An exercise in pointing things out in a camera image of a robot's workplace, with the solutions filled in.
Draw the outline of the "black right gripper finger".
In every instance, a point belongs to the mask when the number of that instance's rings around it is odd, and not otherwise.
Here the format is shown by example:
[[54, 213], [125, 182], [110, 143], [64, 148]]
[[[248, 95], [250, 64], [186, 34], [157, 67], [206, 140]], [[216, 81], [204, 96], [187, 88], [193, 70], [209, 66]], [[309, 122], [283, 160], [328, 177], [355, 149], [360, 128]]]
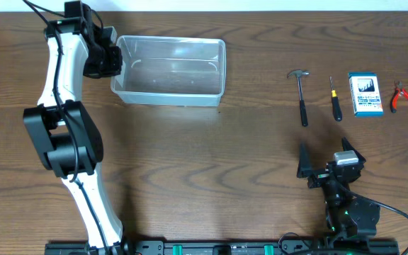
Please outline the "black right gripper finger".
[[312, 174], [312, 164], [306, 145], [302, 143], [299, 151], [299, 162], [297, 166], [297, 177], [299, 179], [307, 178]]
[[358, 157], [359, 162], [360, 162], [361, 164], [364, 164], [364, 163], [366, 162], [365, 157], [364, 157], [362, 154], [360, 154], [360, 153], [351, 145], [351, 143], [347, 140], [346, 137], [342, 137], [342, 138], [341, 138], [341, 144], [342, 144], [342, 147], [343, 147], [343, 150], [344, 150], [344, 151], [350, 151], [350, 150], [354, 151], [354, 153], [355, 153], [356, 156]]

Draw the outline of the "clear plastic container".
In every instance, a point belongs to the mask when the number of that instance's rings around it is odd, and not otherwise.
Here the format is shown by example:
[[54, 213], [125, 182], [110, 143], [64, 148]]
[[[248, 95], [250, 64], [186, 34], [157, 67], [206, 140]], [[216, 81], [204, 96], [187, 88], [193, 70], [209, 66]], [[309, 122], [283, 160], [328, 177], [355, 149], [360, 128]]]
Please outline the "clear plastic container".
[[217, 107], [225, 92], [221, 39], [122, 35], [123, 65], [111, 90], [124, 103]]

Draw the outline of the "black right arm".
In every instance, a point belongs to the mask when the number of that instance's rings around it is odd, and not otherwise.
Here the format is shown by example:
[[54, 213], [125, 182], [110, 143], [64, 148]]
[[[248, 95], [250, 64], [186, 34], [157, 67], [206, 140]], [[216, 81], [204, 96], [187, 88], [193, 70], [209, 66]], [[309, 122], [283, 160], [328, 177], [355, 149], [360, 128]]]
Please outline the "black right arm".
[[377, 234], [380, 207], [350, 194], [349, 184], [361, 177], [365, 158], [344, 137], [341, 152], [320, 169], [313, 169], [310, 154], [300, 145], [297, 177], [307, 179], [308, 188], [320, 188], [326, 204], [327, 227], [344, 238], [373, 237]]

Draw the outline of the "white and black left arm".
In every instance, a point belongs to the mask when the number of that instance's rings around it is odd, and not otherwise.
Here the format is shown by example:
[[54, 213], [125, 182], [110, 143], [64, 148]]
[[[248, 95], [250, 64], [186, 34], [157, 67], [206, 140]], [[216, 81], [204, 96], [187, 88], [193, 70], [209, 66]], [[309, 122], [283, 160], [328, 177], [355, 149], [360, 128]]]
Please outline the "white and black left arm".
[[46, 254], [128, 254], [124, 227], [101, 178], [103, 141], [81, 101], [83, 78], [115, 77], [123, 68], [116, 31], [94, 22], [82, 1], [67, 1], [57, 20], [46, 21], [49, 62], [37, 105], [23, 123], [42, 165], [61, 179], [84, 221], [85, 244], [47, 244]]

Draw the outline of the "blue white screwdriver box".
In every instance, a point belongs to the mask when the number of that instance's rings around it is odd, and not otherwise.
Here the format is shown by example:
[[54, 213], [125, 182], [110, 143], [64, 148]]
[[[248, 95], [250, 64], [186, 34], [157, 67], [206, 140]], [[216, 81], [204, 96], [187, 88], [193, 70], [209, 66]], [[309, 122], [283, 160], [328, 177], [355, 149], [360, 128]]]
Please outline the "blue white screwdriver box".
[[384, 115], [378, 76], [372, 72], [349, 72], [348, 82], [357, 118], [381, 117]]

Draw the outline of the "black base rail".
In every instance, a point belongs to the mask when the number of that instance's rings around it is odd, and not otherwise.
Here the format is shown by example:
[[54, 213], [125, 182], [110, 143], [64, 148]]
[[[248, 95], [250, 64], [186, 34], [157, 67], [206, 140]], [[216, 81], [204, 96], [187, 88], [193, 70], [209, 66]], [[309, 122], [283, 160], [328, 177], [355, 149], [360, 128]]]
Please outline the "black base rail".
[[97, 249], [87, 243], [51, 243], [47, 255], [141, 254], [141, 255], [238, 255], [238, 254], [398, 254], [396, 241], [336, 241], [330, 246], [317, 239], [287, 237], [280, 242], [163, 242], [140, 241]]

